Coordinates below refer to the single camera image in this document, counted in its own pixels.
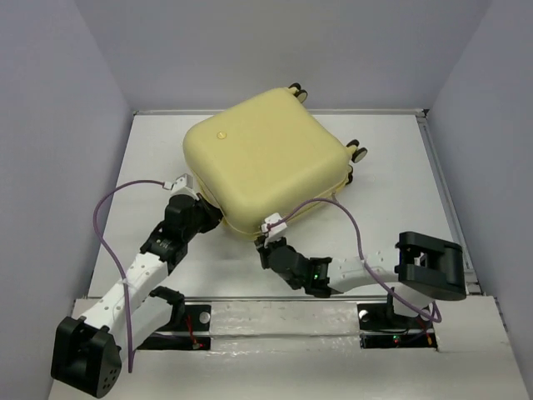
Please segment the yellow hard-shell suitcase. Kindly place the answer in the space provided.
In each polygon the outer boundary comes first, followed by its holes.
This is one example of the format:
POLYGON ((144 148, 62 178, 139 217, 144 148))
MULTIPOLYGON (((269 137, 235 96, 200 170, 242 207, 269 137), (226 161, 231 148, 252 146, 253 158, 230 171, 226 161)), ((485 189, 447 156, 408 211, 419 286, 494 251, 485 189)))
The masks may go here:
POLYGON ((256 238, 265 219, 350 184, 353 164, 368 153, 358 140, 344 144, 305 108, 297 82, 249 98, 193 127, 184 159, 202 196, 236 234, 256 238))

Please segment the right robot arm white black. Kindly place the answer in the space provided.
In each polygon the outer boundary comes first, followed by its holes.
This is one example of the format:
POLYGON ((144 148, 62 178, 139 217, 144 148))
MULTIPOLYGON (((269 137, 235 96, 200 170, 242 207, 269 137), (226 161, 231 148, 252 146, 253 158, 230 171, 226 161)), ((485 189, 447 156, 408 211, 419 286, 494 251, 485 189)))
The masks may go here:
POLYGON ((293 290, 330 298, 372 284, 394 293, 383 307, 385 320, 401 327, 434 301, 466 298, 462 247, 418 232, 402 232, 396 245, 374 255, 305 257, 279 237, 255 241, 262 267, 293 290))

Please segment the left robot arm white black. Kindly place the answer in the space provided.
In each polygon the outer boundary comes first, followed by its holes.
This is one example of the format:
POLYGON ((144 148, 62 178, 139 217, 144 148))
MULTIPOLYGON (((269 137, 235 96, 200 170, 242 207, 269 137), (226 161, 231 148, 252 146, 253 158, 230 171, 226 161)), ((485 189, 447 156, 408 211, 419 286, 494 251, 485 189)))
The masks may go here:
POLYGON ((222 212, 201 195, 170 197, 164 218, 141 246, 121 278, 86 312, 57 326, 51 376, 103 398, 117 382, 122 365, 160 328, 190 324, 185 298, 163 281, 187 255, 188 243, 216 228, 222 212))

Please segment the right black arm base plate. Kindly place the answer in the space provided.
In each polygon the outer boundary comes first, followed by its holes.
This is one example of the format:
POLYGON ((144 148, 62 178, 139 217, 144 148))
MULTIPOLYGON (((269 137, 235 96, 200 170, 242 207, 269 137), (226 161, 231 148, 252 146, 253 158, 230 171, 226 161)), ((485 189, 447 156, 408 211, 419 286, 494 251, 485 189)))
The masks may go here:
POLYGON ((396 315, 383 302, 357 305, 359 337, 362 349, 437 349, 431 322, 421 317, 396 315))

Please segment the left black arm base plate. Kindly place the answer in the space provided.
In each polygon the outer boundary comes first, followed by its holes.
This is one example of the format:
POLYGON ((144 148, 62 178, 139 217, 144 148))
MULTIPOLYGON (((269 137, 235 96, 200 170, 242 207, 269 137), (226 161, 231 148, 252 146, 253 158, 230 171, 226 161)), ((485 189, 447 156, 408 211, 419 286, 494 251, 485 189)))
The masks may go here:
POLYGON ((211 349, 210 334, 212 306, 186 303, 180 320, 172 320, 152 333, 138 350, 207 351, 211 349))

